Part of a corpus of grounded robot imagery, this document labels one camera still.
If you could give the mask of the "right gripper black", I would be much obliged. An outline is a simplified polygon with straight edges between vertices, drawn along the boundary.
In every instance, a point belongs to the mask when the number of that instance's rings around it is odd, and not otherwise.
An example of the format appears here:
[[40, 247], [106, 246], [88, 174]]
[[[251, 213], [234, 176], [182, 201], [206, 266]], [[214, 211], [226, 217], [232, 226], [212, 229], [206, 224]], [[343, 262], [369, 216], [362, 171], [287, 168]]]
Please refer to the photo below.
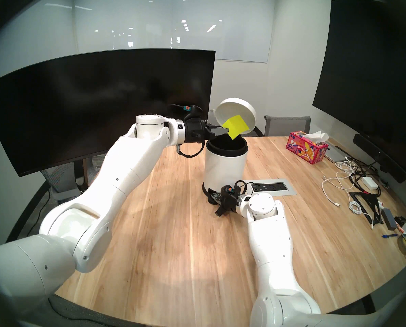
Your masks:
[[221, 217], [226, 212], [234, 212], [241, 215], [240, 210], [240, 190], [221, 190], [210, 194], [210, 204], [220, 205], [215, 211], [217, 217]]

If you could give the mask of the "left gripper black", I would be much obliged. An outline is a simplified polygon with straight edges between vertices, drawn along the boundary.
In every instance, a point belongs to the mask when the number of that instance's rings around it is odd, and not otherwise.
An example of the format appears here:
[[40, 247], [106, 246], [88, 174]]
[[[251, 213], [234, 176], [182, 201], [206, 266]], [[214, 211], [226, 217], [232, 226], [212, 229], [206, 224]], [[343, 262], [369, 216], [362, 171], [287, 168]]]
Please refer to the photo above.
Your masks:
[[184, 143], [204, 143], [206, 140], [211, 140], [212, 137], [221, 136], [224, 130], [228, 130], [220, 125], [208, 123], [207, 120], [193, 117], [184, 119], [185, 139]]

